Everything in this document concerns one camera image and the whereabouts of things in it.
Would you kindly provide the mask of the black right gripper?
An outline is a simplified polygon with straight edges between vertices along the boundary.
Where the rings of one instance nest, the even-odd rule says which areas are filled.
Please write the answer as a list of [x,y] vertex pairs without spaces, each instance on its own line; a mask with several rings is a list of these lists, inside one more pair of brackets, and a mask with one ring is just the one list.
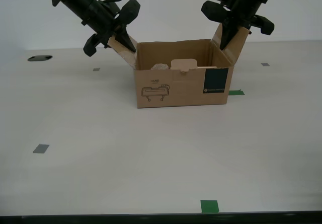
[[264,35],[271,35],[275,29],[273,22],[257,15],[260,1],[228,0],[220,3],[206,1],[201,11],[207,19],[222,24],[220,49],[223,50],[236,33],[252,34],[251,27],[259,28]]

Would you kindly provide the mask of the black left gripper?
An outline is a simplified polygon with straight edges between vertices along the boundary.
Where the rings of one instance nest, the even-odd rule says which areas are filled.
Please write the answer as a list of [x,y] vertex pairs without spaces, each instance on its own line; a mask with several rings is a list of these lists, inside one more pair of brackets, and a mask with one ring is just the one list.
[[102,1],[93,0],[85,13],[82,21],[83,25],[88,25],[95,31],[85,43],[84,53],[87,56],[93,56],[99,44],[104,48],[110,48],[109,39],[114,36],[115,40],[132,52],[136,48],[127,33],[126,27],[134,21],[140,10],[140,4],[137,0],[129,0],[123,8],[116,14],[112,14],[108,7]]

